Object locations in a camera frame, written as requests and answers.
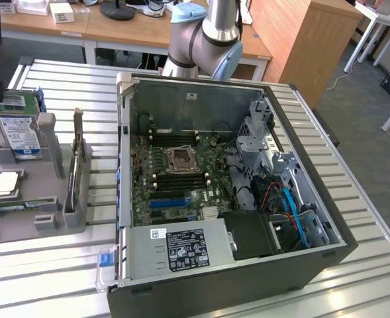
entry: warning label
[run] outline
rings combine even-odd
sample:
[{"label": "warning label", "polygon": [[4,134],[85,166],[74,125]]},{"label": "warning label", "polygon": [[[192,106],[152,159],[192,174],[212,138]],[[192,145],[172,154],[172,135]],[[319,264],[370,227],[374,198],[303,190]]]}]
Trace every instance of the warning label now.
[{"label": "warning label", "polygon": [[167,248],[172,272],[209,266],[203,229],[167,233]]},{"label": "warning label", "polygon": [[23,150],[24,154],[32,154],[32,150],[40,149],[37,133],[30,127],[30,116],[0,116],[0,120],[13,150]]}]

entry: gray carpet floor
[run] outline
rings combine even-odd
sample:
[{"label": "gray carpet floor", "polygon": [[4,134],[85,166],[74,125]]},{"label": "gray carpet floor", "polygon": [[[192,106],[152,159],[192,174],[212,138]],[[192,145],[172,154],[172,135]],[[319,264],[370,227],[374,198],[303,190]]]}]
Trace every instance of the gray carpet floor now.
[{"label": "gray carpet floor", "polygon": [[[344,75],[349,45],[328,87]],[[7,84],[21,56],[45,60],[83,62],[81,48],[5,38],[0,47],[1,78]],[[135,67],[140,54],[117,54],[116,66]],[[354,64],[352,73],[325,91],[317,109],[340,140],[339,151],[390,228],[390,134],[380,126],[390,116],[390,96],[379,86],[384,76],[369,62]]]}]

